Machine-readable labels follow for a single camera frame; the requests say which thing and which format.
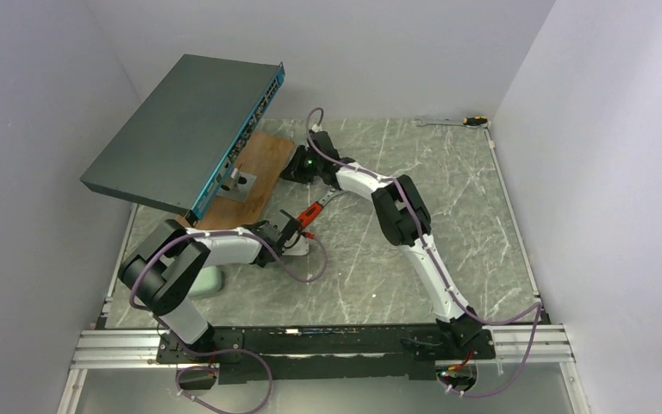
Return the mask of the mint green umbrella case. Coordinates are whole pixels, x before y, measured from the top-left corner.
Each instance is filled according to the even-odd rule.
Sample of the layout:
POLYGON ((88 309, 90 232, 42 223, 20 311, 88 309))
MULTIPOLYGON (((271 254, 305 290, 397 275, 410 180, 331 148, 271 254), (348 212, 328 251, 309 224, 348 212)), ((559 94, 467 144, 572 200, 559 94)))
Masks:
POLYGON ((224 285, 224 276, 219 267, 204 267, 193 282, 188 296, 199 298, 218 293, 224 285))

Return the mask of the grey blue network switch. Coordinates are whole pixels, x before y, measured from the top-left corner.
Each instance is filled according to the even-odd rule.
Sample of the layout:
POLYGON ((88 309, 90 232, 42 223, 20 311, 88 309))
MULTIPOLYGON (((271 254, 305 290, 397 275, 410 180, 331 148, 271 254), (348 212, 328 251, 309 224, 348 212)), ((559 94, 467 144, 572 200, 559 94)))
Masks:
POLYGON ((282 63, 183 55, 81 182, 190 223, 202 219, 284 77, 282 63))

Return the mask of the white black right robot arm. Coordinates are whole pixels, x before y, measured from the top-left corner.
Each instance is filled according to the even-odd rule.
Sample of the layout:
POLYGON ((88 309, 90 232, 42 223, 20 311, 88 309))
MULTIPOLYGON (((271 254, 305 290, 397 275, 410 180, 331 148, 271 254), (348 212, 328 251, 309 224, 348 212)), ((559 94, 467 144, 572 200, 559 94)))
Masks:
POLYGON ((411 177, 386 176, 340 156, 322 130, 308 130, 306 144, 297 147, 281 177, 297 183, 319 178, 335 191, 352 193, 373 205, 386 241, 398 248, 423 283, 439 330, 432 340, 403 338, 405 348, 460 359, 485 356, 490 342, 483 324, 442 263, 431 215, 411 177))

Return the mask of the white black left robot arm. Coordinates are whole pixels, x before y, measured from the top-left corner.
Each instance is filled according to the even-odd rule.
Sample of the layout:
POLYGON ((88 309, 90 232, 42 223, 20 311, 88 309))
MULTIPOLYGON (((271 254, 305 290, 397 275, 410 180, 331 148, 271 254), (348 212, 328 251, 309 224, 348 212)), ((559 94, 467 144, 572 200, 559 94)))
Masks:
POLYGON ((189 299, 190 290, 205 267, 263 267, 277 260, 303 227, 282 213, 282 227, 262 220, 235 229, 200 230, 166 219, 119 268, 130 304, 152 313, 191 351, 215 350, 215 329, 189 299))

